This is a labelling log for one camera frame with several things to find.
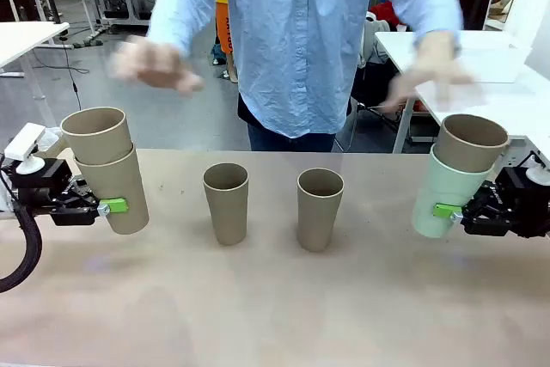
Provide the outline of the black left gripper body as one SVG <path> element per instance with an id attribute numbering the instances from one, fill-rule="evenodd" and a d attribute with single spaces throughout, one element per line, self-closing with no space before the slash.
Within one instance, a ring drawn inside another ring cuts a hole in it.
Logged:
<path id="1" fill-rule="evenodd" d="M 44 167 L 18 174 L 20 162 L 8 165 L 8 178 L 17 200 L 33 216 L 49 215 L 55 224 L 92 224 L 93 193 L 81 175 L 73 175 L 64 159 L 46 158 Z"/>

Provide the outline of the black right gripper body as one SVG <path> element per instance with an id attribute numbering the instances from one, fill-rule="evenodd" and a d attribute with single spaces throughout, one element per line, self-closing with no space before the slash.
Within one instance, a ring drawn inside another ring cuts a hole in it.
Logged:
<path id="1" fill-rule="evenodd" d="M 503 168 L 486 180 L 462 208 L 461 225 L 469 235 L 522 238 L 549 234 L 549 187 L 534 182 L 524 167 Z"/>

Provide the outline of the person's left hand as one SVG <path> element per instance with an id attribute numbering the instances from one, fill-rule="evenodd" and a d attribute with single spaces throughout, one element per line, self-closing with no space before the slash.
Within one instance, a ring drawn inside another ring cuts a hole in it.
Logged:
<path id="1" fill-rule="evenodd" d="M 455 52 L 455 36 L 451 32 L 433 31 L 426 34 L 416 46 L 416 58 L 411 66 L 391 81 L 382 110 L 393 111 L 408 99 L 417 98 L 416 88 L 427 82 L 435 83 L 437 105 L 447 109 L 453 101 L 452 86 L 474 83 L 455 60 Z"/>

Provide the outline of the person's right hand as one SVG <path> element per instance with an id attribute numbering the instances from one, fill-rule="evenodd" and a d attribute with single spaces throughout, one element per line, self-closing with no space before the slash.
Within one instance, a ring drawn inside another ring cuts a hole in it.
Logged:
<path id="1" fill-rule="evenodd" d="M 203 88 L 203 79 L 170 44 L 130 36 L 111 56 L 111 73 L 119 80 L 190 95 Z"/>

